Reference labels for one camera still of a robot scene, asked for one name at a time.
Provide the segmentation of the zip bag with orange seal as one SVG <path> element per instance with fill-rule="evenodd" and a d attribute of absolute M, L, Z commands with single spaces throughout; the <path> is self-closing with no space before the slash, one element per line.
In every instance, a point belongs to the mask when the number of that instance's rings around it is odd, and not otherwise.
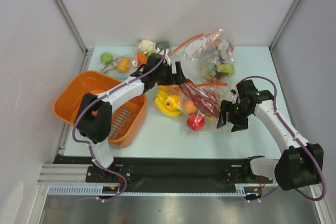
<path fill-rule="evenodd" d="M 187 131 L 198 134 L 214 132 L 219 119 L 221 101 L 231 99 L 227 83 L 186 83 L 159 86 L 152 108 L 182 124 Z"/>

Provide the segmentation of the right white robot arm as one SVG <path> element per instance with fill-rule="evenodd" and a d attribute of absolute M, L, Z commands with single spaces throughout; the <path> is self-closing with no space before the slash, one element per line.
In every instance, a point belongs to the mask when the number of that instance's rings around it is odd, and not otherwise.
<path fill-rule="evenodd" d="M 254 183 L 261 176 L 275 180 L 282 190 L 324 184 L 322 177 L 324 151 L 311 144 L 284 118 L 277 107 L 277 92 L 258 90 L 251 79 L 236 86 L 236 100 L 223 100 L 217 127 L 232 124 L 232 132 L 248 129 L 248 118 L 254 115 L 275 140 L 280 159 L 253 157 L 242 169 L 243 179 Z"/>

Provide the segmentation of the red plastic lobster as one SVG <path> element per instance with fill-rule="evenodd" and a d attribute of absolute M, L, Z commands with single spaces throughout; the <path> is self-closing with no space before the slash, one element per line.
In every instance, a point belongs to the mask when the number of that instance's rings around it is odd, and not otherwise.
<path fill-rule="evenodd" d="M 207 91 L 198 88 L 197 85 L 191 82 L 179 85 L 179 89 L 204 115 L 219 117 L 220 106 L 217 97 L 210 95 Z"/>

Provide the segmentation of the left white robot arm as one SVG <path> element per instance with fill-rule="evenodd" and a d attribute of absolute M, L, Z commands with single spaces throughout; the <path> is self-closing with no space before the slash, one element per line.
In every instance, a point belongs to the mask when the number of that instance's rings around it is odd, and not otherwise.
<path fill-rule="evenodd" d="M 108 136 L 112 126 L 112 114 L 122 105 L 138 97 L 156 84 L 180 85 L 187 81 L 179 61 L 169 62 L 160 54 L 151 56 L 147 63 L 122 83 L 108 91 L 83 96 L 72 130 L 75 142 L 89 147 L 93 163 L 98 166 L 97 176 L 104 182 L 115 178 L 114 158 L 110 151 Z"/>

